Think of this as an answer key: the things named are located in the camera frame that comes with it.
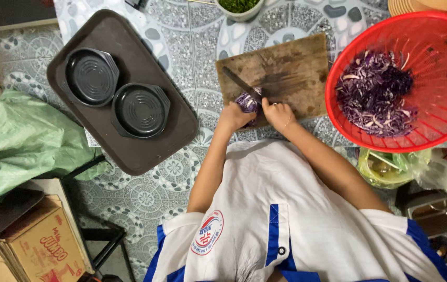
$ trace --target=mesh basket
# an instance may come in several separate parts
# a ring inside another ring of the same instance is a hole
[[[405,106],[416,106],[414,130],[403,137],[370,136],[341,112],[335,85],[344,68],[365,50],[393,51],[396,65],[411,69],[414,85]],[[447,141],[447,14],[424,11],[395,16],[372,26],[352,41],[333,64],[325,89],[328,115],[342,135],[377,151],[411,152]]]

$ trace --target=black metal stand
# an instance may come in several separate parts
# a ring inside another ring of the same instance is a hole
[[[81,195],[77,193],[75,189],[72,189],[72,187],[77,187],[77,182],[74,179],[77,175],[85,172],[86,170],[92,168],[93,166],[97,165],[100,162],[106,161],[105,156],[101,155],[99,157],[96,157],[94,160],[89,161],[88,163],[85,163],[83,166],[75,169],[71,173],[67,174],[63,178],[61,178],[61,184],[63,186],[64,192],[67,195],[67,199],[70,205],[70,209],[72,214],[74,215],[74,218],[77,219],[76,212],[79,212],[81,214],[86,215],[87,217],[100,222],[104,225],[106,225],[109,229],[92,229],[92,228],[81,228],[81,225],[78,223],[77,227],[79,229],[79,233],[81,234],[81,237],[83,240],[86,241],[108,241],[107,245],[100,251],[100,253],[95,257],[92,258],[89,254],[89,249],[86,244],[84,244],[87,256],[91,260],[91,264],[93,267],[93,270],[97,272],[100,270],[100,267],[107,261],[108,257],[114,252],[114,250],[117,248],[117,246],[121,246],[121,250],[123,252],[124,260],[126,261],[126,267],[128,268],[129,277],[132,281],[135,280],[133,275],[133,270],[131,268],[128,254],[126,253],[126,247],[124,246],[124,238],[126,237],[126,231],[124,228],[109,222],[104,221],[103,219],[90,214],[87,210],[85,210],[82,205],[79,205],[78,203],[82,202]],[[89,277],[88,281],[92,281],[92,277],[95,275],[92,275]]]

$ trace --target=forearm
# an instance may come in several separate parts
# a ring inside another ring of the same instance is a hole
[[[317,176],[333,192],[358,209],[389,211],[355,167],[300,124],[288,125],[283,134],[302,152]]]
[[[190,192],[187,212],[205,213],[211,205],[216,189],[222,182],[227,144],[231,135],[232,132],[217,126]]]

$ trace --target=red cabbage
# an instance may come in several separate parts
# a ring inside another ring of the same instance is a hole
[[[403,71],[409,55],[365,51],[357,55],[337,82],[337,102],[344,116],[369,135],[405,136],[414,130],[417,108],[403,96],[413,85],[411,70]]]
[[[255,89],[255,91],[259,93],[260,96],[262,96],[262,87],[253,87],[253,89]],[[259,101],[254,99],[248,92],[241,93],[234,102],[236,102],[241,107],[241,110],[244,113],[255,112],[258,115],[259,110],[262,108],[259,104]],[[257,125],[257,119],[252,119],[245,126],[243,126],[243,128],[254,125]]]

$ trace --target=black dish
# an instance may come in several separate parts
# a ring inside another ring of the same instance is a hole
[[[65,78],[67,94],[73,101],[101,107],[114,98],[119,69],[110,54],[80,48],[68,55]]]
[[[161,87],[128,83],[112,102],[112,124],[122,137],[151,138],[166,127],[170,101]]]

